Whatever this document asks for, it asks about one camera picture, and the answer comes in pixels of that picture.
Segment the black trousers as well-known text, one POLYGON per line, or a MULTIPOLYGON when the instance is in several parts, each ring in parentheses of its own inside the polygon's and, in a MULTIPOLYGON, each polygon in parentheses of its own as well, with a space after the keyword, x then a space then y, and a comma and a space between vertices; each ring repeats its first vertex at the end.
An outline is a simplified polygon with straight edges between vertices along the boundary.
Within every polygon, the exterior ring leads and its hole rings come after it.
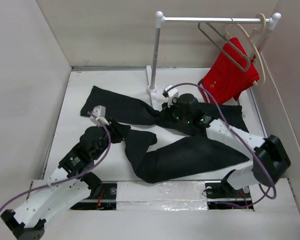
POLYGON ((119 123, 159 126, 186 134, 180 140, 149 151, 157 143, 154 133, 123 128, 125 155, 136 176, 147 183, 213 172, 249 161, 243 153, 196 133, 186 124, 168 122, 160 111, 140 99, 93 86, 80 115, 87 117, 97 106, 104 106, 105 117, 119 123))

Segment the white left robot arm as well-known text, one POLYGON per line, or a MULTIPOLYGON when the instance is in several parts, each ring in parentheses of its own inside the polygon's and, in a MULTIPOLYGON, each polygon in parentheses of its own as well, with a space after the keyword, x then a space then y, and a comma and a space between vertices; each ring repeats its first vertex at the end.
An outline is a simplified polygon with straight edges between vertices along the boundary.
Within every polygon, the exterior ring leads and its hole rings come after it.
POLYGON ((97 198, 103 182, 92 170, 106 157, 111 144, 122 142, 131 127, 114 119, 87 128, 79 142, 58 163, 46 184, 1 219, 17 240, 39 240, 45 224, 63 210, 88 197, 97 198))

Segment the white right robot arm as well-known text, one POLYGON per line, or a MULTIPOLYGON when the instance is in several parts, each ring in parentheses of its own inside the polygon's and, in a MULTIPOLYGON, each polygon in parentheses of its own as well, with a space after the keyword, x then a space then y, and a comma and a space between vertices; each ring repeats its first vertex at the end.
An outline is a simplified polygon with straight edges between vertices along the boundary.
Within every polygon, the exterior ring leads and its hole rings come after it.
POLYGON ((208 194, 216 199, 218 194, 233 197, 240 189, 256 184, 272 187, 291 166, 291 161, 281 140, 275 136, 261 137, 226 124, 203 111, 200 102, 191 93, 179 95, 176 89, 163 91, 167 102, 162 104, 162 114, 171 123, 189 127, 214 144, 224 144, 243 154, 251 164, 230 171, 217 187, 210 187, 208 194))

